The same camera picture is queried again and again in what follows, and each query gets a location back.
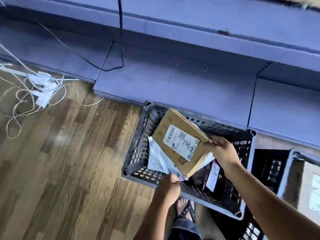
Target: upper shelf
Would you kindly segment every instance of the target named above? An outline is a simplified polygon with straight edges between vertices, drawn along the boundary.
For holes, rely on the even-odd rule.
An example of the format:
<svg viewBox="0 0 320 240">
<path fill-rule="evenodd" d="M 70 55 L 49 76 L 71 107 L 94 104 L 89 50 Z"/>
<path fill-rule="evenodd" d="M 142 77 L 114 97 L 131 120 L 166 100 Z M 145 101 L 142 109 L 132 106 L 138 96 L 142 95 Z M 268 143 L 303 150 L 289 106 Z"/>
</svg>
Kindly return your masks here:
<svg viewBox="0 0 320 240">
<path fill-rule="evenodd" d="M 4 1 L 119 27 L 117 0 Z M 265 0 L 122 0 L 122 8 L 127 30 L 320 71 L 315 10 Z"/>
</svg>

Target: white extension cord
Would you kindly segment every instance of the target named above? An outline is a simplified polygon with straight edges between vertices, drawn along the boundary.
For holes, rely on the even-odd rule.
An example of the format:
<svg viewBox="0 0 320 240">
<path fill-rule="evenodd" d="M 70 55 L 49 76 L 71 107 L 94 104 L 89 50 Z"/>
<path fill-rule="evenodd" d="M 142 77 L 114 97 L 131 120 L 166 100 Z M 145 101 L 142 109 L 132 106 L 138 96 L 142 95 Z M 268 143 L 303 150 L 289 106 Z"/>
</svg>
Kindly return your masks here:
<svg viewBox="0 0 320 240">
<path fill-rule="evenodd" d="M 18 88 L 19 90 L 16 92 L 16 98 L 18 99 L 18 103 L 14 106 L 13 110 L 12 110 L 12 115 L 7 115 L 4 112 L 1 111 L 1 113 L 3 115 L 5 115 L 6 117 L 10 117 L 10 120 L 7 122 L 6 125 L 6 133 L 8 138 L 14 139 L 16 137 L 18 137 L 21 133 L 22 127 L 21 124 L 19 123 L 19 121 L 17 120 L 18 117 L 23 117 L 23 116 L 27 116 L 27 115 L 31 115 L 34 113 L 37 113 L 43 109 L 45 109 L 47 106 L 54 106 L 56 104 L 58 104 L 59 102 L 61 102 L 67 95 L 67 89 L 66 86 L 71 85 L 75 88 L 76 92 L 77 92 L 77 99 L 78 99 L 78 103 L 82 106 L 92 106 L 94 104 L 99 103 L 100 101 L 103 100 L 103 98 L 101 98 L 98 102 L 93 103 L 93 104 L 81 104 L 80 100 L 79 100 L 79 92 L 77 87 L 74 84 L 71 83 L 67 83 L 67 84 L 63 84 L 64 81 L 78 81 L 78 79 L 65 79 L 65 76 L 63 75 L 61 79 L 57 79 L 52 77 L 50 74 L 45 73 L 45 72 L 35 72 L 33 70 L 31 70 L 29 67 L 27 67 L 25 64 L 22 63 L 21 60 L 19 60 L 16 56 L 14 56 L 9 50 L 7 50 L 2 44 L 0 44 L 0 47 L 2 47 L 7 53 L 9 53 L 12 57 L 14 57 L 15 60 L 18 61 L 18 63 L 20 63 L 24 68 L 26 68 L 28 71 L 30 71 L 32 74 L 29 73 L 25 73 L 25 72 L 20 72 L 20 71 L 16 71 L 10 68 L 7 68 L 6 66 L 11 66 L 12 64 L 0 64 L 0 70 L 6 71 L 11 73 L 16 79 L 18 79 L 18 81 L 22 84 L 22 86 L 18 86 L 10 81 L 5 80 L 4 78 L 0 77 L 0 79 L 6 81 L 7 83 L 13 84 L 14 86 L 12 86 L 11 88 L 7 89 L 1 96 L 0 96 L 0 104 L 1 101 L 3 99 L 3 97 L 9 92 L 11 91 L 13 88 Z M 26 78 L 23 79 L 23 81 L 17 76 L 25 76 Z M 27 86 L 27 81 L 30 82 L 30 84 L 32 85 L 32 88 L 29 89 Z M 59 99 L 57 102 L 50 104 L 50 101 L 52 100 L 52 98 L 55 96 L 55 94 L 61 89 L 64 89 L 64 95 L 62 96 L 61 99 Z M 22 91 L 26 91 L 27 93 L 22 97 L 19 98 L 19 94 Z M 24 112 L 24 113 L 18 113 L 17 112 L 17 108 L 20 104 L 22 103 L 30 103 L 30 101 L 26 100 L 26 97 L 30 95 L 31 96 L 31 103 L 32 103 L 32 109 Z M 18 126 L 19 126 L 19 132 L 16 136 L 11 137 L 9 135 L 9 124 L 15 121 Z"/>
</svg>

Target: right arm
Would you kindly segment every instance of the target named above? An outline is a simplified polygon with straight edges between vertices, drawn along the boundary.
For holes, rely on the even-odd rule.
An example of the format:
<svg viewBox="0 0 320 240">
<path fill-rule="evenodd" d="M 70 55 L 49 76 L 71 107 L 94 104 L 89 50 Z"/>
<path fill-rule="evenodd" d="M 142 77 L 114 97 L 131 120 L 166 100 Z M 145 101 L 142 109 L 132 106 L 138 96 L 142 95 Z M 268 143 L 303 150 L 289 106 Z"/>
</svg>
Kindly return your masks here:
<svg viewBox="0 0 320 240">
<path fill-rule="evenodd" d="M 211 145 L 214 157 L 269 240 L 320 239 L 320 226 L 280 199 L 250 174 L 242 166 L 231 143 L 216 136 L 213 136 L 212 140 L 217 144 Z"/>
</svg>

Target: white label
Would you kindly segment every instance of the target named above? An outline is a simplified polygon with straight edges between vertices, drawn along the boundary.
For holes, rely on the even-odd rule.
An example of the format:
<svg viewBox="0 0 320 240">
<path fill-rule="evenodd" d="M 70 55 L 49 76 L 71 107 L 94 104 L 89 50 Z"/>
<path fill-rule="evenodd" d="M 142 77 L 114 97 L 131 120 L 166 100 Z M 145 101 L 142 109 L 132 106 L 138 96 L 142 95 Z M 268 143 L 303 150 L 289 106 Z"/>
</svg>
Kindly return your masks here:
<svg viewBox="0 0 320 240">
<path fill-rule="evenodd" d="M 320 176 L 314 174 L 312 178 L 312 191 L 309 202 L 310 210 L 320 214 Z"/>
<path fill-rule="evenodd" d="M 174 125 L 170 125 L 163 143 L 170 146 L 187 161 L 190 161 L 199 144 L 199 140 Z"/>
<path fill-rule="evenodd" d="M 213 161 L 212 168 L 206 184 L 208 189 L 211 190 L 212 192 L 214 191 L 214 188 L 216 186 L 217 179 L 219 176 L 219 171 L 220 171 L 219 165 L 215 161 Z"/>
</svg>

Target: foot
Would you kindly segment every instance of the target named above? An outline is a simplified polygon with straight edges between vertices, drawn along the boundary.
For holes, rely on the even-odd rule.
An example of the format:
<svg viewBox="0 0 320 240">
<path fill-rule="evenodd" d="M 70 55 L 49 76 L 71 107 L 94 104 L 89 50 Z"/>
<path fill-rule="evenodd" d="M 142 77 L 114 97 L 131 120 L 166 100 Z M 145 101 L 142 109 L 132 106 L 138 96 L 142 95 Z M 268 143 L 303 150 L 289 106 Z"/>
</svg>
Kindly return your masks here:
<svg viewBox="0 0 320 240">
<path fill-rule="evenodd" d="M 182 211 L 187 206 L 187 204 L 188 204 L 188 199 L 183 198 L 183 197 L 178 199 L 178 203 L 177 203 L 178 216 L 181 215 Z M 195 209 L 195 203 L 193 201 L 191 201 L 191 206 L 192 206 L 192 208 L 194 210 Z M 190 214 L 189 211 L 187 211 L 187 213 L 185 215 L 185 218 L 193 222 L 191 214 Z"/>
</svg>

